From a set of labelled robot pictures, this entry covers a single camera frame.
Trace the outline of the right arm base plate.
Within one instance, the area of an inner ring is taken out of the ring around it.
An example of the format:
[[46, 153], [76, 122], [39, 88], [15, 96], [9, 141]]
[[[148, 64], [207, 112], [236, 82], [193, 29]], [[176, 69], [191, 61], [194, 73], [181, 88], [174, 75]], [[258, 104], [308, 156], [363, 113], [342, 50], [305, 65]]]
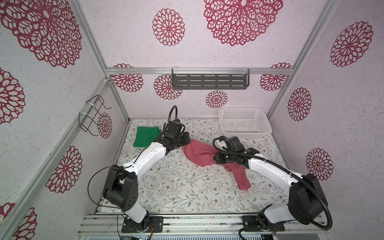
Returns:
[[286, 230], [283, 224], [272, 224], [266, 217], [259, 215], [242, 216], [242, 222], [245, 229], [256, 229], [257, 231], [264, 232], [283, 232]]

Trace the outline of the pink tank top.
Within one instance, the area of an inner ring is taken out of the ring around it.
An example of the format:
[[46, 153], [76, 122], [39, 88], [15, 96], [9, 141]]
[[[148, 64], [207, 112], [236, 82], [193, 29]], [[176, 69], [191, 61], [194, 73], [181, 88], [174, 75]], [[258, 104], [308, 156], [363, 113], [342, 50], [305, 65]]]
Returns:
[[[185, 156], [200, 167], [217, 165], [214, 157], [218, 151], [208, 144], [191, 140], [190, 144], [182, 146]], [[227, 172], [233, 173], [240, 190], [248, 190], [251, 187], [246, 175], [246, 168], [237, 163], [221, 165]]]

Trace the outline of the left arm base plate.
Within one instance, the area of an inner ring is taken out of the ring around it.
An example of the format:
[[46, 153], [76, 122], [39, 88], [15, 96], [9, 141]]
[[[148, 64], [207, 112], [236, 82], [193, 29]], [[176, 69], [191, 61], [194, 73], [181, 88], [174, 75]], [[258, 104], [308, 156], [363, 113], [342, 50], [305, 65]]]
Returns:
[[145, 217], [142, 222], [125, 218], [122, 233], [161, 233], [163, 231], [164, 217]]

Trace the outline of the green tank top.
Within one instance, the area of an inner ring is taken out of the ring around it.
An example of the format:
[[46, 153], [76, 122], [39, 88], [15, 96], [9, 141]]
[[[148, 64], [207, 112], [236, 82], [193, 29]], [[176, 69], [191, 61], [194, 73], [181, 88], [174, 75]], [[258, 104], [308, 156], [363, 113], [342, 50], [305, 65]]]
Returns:
[[156, 139], [160, 134], [161, 130], [158, 127], [138, 127], [136, 138], [133, 146], [135, 148], [145, 148], [148, 147], [154, 139]]

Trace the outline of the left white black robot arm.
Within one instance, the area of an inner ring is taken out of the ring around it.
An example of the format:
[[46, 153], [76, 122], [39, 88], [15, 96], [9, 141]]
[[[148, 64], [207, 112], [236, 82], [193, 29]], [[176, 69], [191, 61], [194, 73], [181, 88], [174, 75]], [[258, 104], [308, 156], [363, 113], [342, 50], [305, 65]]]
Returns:
[[189, 132], [171, 138], [161, 136], [144, 149], [139, 156], [122, 166], [113, 165], [107, 175], [103, 198], [122, 210], [131, 221], [142, 224], [149, 217], [148, 211], [139, 203], [139, 180], [157, 161], [171, 151], [191, 142]]

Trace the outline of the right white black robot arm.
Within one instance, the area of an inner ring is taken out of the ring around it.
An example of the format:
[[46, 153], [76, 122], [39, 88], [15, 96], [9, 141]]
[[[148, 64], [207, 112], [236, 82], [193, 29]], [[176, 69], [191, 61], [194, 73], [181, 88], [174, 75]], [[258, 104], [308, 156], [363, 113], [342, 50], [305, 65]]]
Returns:
[[230, 152], [217, 148], [216, 160], [237, 163], [257, 172], [289, 193], [287, 202], [271, 204], [258, 213], [259, 229], [271, 229], [284, 223], [298, 221], [330, 230], [333, 219], [319, 180], [312, 174], [302, 175], [269, 160], [259, 151], [248, 148]]

